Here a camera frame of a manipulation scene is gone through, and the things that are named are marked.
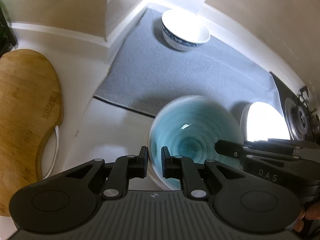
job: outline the logo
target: logo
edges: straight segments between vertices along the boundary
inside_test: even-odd
[[[156,197],[159,197],[159,194],[158,194],[158,193],[152,193],[152,194],[150,195],[150,197],[156,198]]]
[[[269,172],[265,173],[265,171],[263,169],[259,170],[259,176],[262,176],[264,179],[268,179],[268,180],[272,180],[273,182],[276,182],[278,179],[278,175],[276,174],[271,174]]]

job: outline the wooden cutting board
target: wooden cutting board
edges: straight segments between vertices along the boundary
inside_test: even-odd
[[[42,179],[41,158],[62,123],[58,76],[42,54],[18,49],[0,58],[0,215],[20,188]]]

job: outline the dish drying mat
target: dish drying mat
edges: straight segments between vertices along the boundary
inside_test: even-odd
[[[172,49],[162,36],[161,15],[147,8],[95,98],[148,116],[186,95],[212,98],[238,121],[244,107],[257,101],[283,114],[269,72],[214,37],[189,52]]]

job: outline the black stove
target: black stove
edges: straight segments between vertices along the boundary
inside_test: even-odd
[[[308,106],[307,87],[294,94],[276,75],[271,73],[279,91],[280,102],[290,137],[296,141],[318,142],[319,117]]]

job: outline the bowl rim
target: bowl rim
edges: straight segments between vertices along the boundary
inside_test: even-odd
[[[196,15],[196,14],[193,14],[193,13],[191,13],[191,12],[189,12],[189,11],[183,10],[183,9],[169,9],[169,10],[166,10],[166,11],[162,14],[162,16],[161,16],[161,22],[162,22],[162,24],[164,25],[164,27],[165,27],[170,33],[172,33],[174,36],[178,37],[179,39],[182,39],[183,41],[186,41],[186,42],[189,42],[189,43],[193,43],[193,44],[204,44],[204,43],[207,43],[207,42],[210,40],[211,35],[210,35],[210,32],[209,32],[209,29],[208,29],[208,27],[207,27],[204,23],[202,23],[201,21],[199,21],[199,24],[200,24],[201,26],[205,27],[205,28],[207,29],[207,31],[208,31],[208,34],[209,34],[208,38],[207,38],[206,40],[204,40],[204,41],[194,42],[194,41],[186,40],[185,38],[182,38],[181,36],[176,35],[175,33],[173,33],[173,32],[170,30],[170,28],[168,28],[168,26],[165,25],[164,22],[163,22],[163,17],[164,17],[166,14],[168,14],[167,12],[170,12],[170,11],[181,11],[181,12],[183,12],[183,13],[185,13],[185,14],[191,15],[192,17],[193,17],[193,16],[194,16],[194,17],[197,17],[197,15]]]

